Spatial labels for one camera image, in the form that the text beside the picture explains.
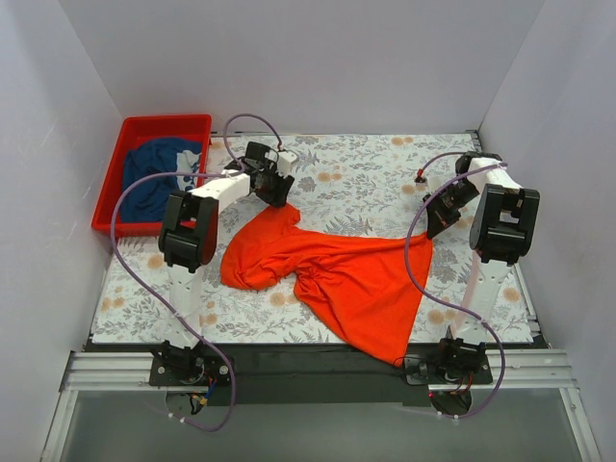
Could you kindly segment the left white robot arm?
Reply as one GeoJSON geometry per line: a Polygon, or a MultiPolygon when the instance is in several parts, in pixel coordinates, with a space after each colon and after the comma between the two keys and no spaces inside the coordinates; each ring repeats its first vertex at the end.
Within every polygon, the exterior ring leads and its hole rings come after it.
{"type": "Polygon", "coordinates": [[[251,141],[244,155],[214,179],[189,192],[170,194],[158,245],[167,264],[168,302],[175,322],[154,355],[181,383],[193,385],[205,374],[205,363],[195,354],[199,339],[194,333],[199,327],[203,270],[217,250],[220,213],[251,194],[271,207],[284,206],[297,159],[292,150],[251,141]]]}

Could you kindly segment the orange t shirt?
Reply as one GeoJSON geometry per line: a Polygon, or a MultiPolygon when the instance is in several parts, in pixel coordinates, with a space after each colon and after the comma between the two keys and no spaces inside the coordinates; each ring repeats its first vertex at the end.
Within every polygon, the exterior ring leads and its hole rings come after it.
{"type": "Polygon", "coordinates": [[[431,240],[327,235],[299,228],[300,220],[292,205],[251,220],[225,250],[222,283],[261,291],[294,274],[295,297],[337,337],[399,365],[429,275],[431,240]]]}

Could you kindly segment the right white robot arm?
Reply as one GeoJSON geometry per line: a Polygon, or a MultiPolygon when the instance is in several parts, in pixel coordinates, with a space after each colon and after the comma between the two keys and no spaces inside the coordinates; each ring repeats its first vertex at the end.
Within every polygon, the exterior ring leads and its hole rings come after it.
{"type": "Polygon", "coordinates": [[[437,374],[447,382],[470,379],[488,369],[485,343],[501,286],[513,266],[531,247],[540,193],[516,183],[501,156],[469,151],[455,163],[456,178],[440,192],[423,199],[426,235],[433,239],[461,219],[460,210],[479,202],[469,234],[471,274],[458,311],[435,358],[437,374]]]}

